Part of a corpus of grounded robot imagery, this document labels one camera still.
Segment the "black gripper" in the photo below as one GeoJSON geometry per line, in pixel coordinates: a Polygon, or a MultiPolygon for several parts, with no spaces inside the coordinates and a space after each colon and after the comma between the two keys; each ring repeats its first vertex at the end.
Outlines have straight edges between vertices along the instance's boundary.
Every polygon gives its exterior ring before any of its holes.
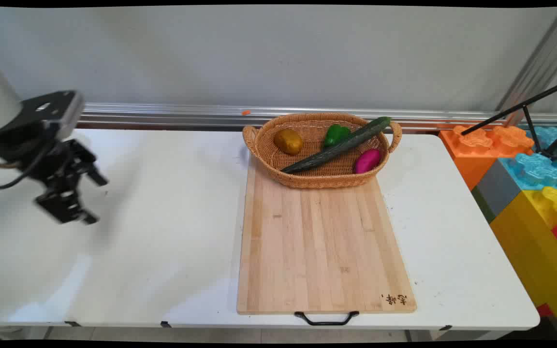
{"type": "Polygon", "coordinates": [[[99,218],[83,207],[77,186],[81,174],[98,187],[107,185],[108,180],[95,166],[97,158],[90,150],[75,139],[58,139],[57,132],[57,128],[24,128],[0,134],[0,158],[20,171],[13,181],[0,184],[0,190],[25,178],[39,181],[47,192],[35,198],[35,203],[59,223],[97,223],[99,218]]]}

